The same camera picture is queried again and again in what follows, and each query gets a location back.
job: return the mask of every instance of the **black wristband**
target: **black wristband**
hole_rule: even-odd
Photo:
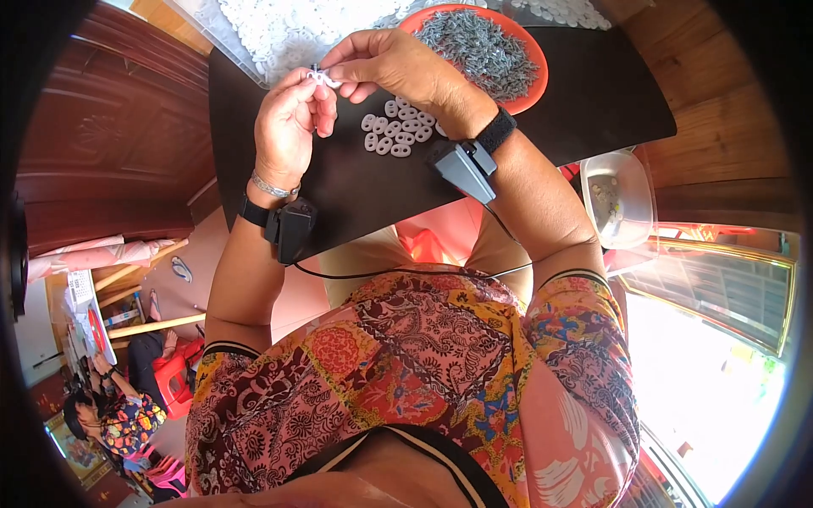
[[[240,209],[237,211],[237,214],[250,223],[261,228],[265,228],[268,224],[268,216],[272,211],[274,210],[269,210],[267,208],[262,208],[259,205],[255,205],[253,202],[251,202],[249,197],[243,193],[243,203],[240,205]]]
[[[515,128],[516,120],[514,120],[514,117],[504,107],[499,106],[497,116],[477,136],[477,142],[483,145],[485,151],[491,155],[508,139]]]

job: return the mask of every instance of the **patterned blouse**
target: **patterned blouse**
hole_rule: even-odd
[[[167,414],[146,393],[137,401],[121,395],[115,409],[102,421],[102,443],[114,454],[134,454],[158,430]]]
[[[512,507],[620,499],[639,426],[606,281],[560,273],[522,315],[496,280],[431,266],[374,278],[262,354],[209,344],[187,423],[189,491],[274,488],[383,428],[430,442],[464,475],[476,464],[468,483],[493,484],[465,493],[472,506],[498,506],[489,489]]]

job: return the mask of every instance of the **red plate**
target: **red plate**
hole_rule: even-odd
[[[456,11],[457,9],[472,9],[477,13],[478,16],[486,18],[487,20],[492,20],[494,23],[500,25],[502,27],[502,31],[506,35],[513,35],[514,37],[517,37],[521,41],[525,42],[525,53],[528,55],[528,59],[539,66],[539,69],[537,70],[537,76],[539,76],[539,79],[535,80],[528,89],[527,97],[517,98],[516,100],[506,102],[501,106],[506,108],[506,111],[512,115],[516,115],[517,113],[521,113],[536,104],[539,98],[545,92],[545,88],[548,85],[548,63],[547,60],[545,60],[545,55],[542,53],[542,49],[539,47],[533,37],[531,37],[531,34],[528,33],[528,30],[520,27],[519,24],[517,24],[514,20],[511,20],[499,12],[492,11],[490,9],[452,3],[429,7],[423,9],[422,11],[418,11],[403,20],[398,27],[407,33],[413,33],[416,30],[423,28],[424,21],[430,16],[434,15],[436,12]]]
[[[104,340],[104,328],[102,328],[102,323],[99,321],[96,311],[91,308],[88,309],[88,321],[90,322],[90,331],[93,333],[93,339],[96,341],[96,347],[98,347],[99,351],[104,351],[107,349],[107,344]]]

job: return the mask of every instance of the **window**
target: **window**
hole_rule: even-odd
[[[719,503],[771,426],[785,365],[667,303],[628,293],[627,312],[645,446],[684,490]]]

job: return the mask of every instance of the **poster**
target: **poster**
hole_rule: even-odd
[[[98,443],[76,439],[65,423],[62,411],[46,422],[46,432],[85,490],[111,469],[111,464]]]

